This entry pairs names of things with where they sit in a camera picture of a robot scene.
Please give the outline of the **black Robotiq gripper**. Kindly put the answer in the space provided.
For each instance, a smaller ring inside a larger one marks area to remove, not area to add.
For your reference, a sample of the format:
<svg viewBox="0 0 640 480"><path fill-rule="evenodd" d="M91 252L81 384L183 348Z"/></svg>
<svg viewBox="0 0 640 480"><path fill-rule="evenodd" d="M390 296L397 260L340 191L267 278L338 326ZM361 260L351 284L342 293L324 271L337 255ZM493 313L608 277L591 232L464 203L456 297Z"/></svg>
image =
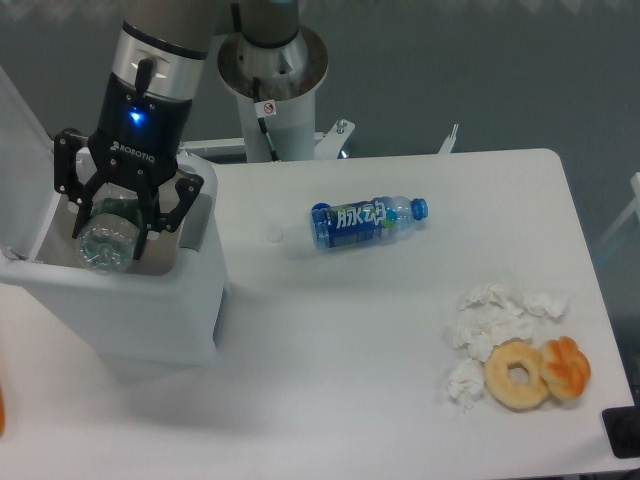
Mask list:
<svg viewBox="0 0 640 480"><path fill-rule="evenodd" d="M204 179L180 171L175 182L178 202L162 212L159 187L177 171L177 149L193 102L153 95L138 96L115 74L109 76L96 131L89 140L75 129L54 137L54 189L78 207L72 238L87 224L98 190L110 183L136 189L141 227L133 259L140 260L150 232L175 232L191 209ZM79 180L76 155L88 145L96 172Z"/></svg>

